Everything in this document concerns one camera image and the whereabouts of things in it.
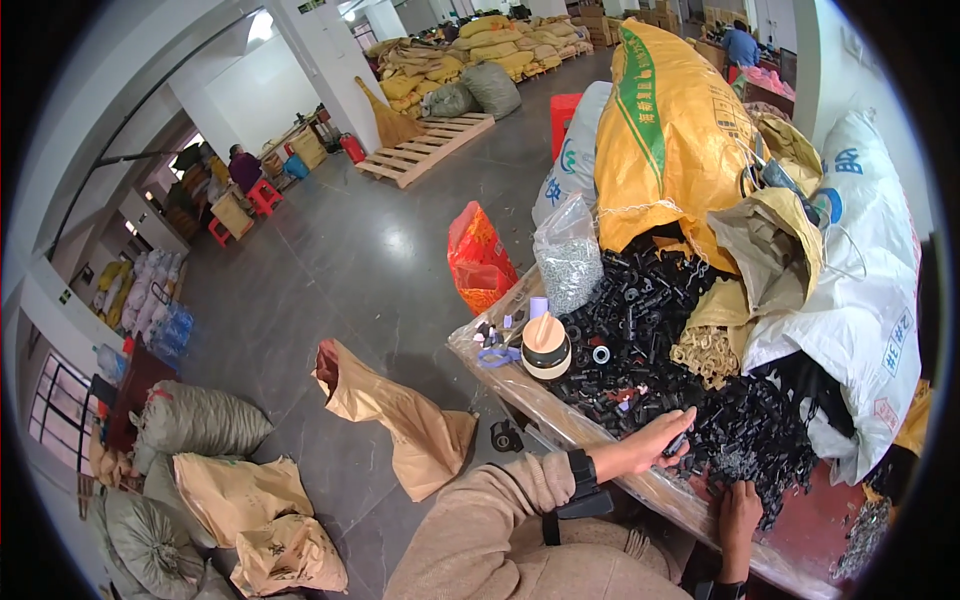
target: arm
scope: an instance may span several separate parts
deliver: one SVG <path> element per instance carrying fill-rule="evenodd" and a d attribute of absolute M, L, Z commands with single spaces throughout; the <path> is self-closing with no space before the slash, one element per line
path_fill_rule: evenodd
<path fill-rule="evenodd" d="M 674 411 L 622 442 L 589 450 L 597 482 L 651 465 L 676 464 L 689 444 L 671 459 L 660 453 L 695 418 L 696 409 Z M 573 474 L 565 452 L 543 459 L 527 454 L 504 469 L 510 474 L 497 467 L 476 468 L 440 492 L 391 577 L 385 599 L 482 595 L 505 600 L 529 594 L 541 565 L 508 560 L 510 535 L 528 516 L 566 504 L 574 492 Z"/>

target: fire extinguisher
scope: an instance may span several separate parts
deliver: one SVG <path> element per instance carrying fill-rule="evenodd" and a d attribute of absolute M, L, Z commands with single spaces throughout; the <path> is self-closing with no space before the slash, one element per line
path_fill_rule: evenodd
<path fill-rule="evenodd" d="M 367 155 L 364 154 L 363 148 L 360 147 L 360 142 L 358 142 L 357 138 L 353 137 L 349 133 L 344 133 L 340 136 L 340 145 L 343 146 L 344 150 L 347 151 L 347 156 L 350 157 L 350 160 L 353 161 L 353 164 L 363 162 L 367 158 Z"/>

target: purple plastic part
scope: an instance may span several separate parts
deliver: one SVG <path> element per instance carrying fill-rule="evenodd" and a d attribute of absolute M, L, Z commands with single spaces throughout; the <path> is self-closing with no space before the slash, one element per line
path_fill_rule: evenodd
<path fill-rule="evenodd" d="M 543 296 L 533 296 L 530 298 L 530 319 L 541 317 L 547 311 L 548 300 Z"/>

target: wooden pallet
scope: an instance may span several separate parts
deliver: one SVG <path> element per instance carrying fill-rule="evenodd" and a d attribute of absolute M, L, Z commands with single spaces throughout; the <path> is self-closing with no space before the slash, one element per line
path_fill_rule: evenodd
<path fill-rule="evenodd" d="M 357 163 L 357 169 L 373 173 L 377 179 L 390 178 L 404 188 L 494 123 L 492 115 L 482 112 L 467 112 L 455 118 L 424 117 L 420 122 L 428 128 L 426 135 L 396 148 L 381 148 Z"/>

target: jar lid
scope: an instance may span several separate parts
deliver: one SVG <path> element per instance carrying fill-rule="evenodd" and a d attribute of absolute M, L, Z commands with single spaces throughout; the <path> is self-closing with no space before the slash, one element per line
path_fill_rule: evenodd
<path fill-rule="evenodd" d="M 537 354 L 549 354 L 563 345 L 564 324 L 549 312 L 531 319 L 523 327 L 523 345 Z"/>

